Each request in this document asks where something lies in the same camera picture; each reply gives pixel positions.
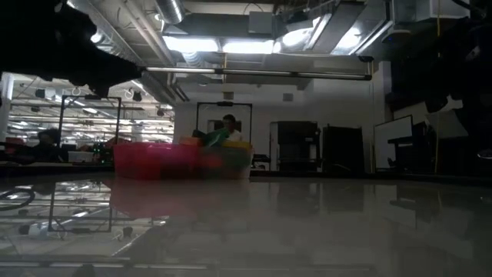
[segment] glossy floor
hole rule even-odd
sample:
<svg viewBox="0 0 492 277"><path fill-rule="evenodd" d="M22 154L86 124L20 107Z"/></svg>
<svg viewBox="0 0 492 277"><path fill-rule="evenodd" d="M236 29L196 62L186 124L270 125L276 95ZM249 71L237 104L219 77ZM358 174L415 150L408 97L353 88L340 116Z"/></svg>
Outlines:
<svg viewBox="0 0 492 277"><path fill-rule="evenodd" d="M110 175L23 182L41 194L27 212L0 214L0 275L492 275L488 189Z"/></svg>

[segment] green object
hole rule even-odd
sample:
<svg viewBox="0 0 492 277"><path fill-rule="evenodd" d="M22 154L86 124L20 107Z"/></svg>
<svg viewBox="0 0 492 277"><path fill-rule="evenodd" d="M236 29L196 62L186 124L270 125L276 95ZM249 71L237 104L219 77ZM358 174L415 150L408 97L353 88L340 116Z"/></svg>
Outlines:
<svg viewBox="0 0 492 277"><path fill-rule="evenodd" d="M226 128L221 128L213 132L209 132L202 139L205 147L220 146L229 137L229 131Z"/></svg>

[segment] whiteboard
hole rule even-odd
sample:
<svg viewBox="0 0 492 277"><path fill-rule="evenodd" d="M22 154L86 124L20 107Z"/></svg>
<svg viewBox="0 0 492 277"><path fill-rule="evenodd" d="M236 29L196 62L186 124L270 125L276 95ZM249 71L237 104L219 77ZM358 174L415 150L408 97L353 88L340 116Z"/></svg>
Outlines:
<svg viewBox="0 0 492 277"><path fill-rule="evenodd" d="M407 116L374 127L374 156L376 169L389 169L387 159L395 160L394 145L388 139L412 136L412 117Z"/></svg>

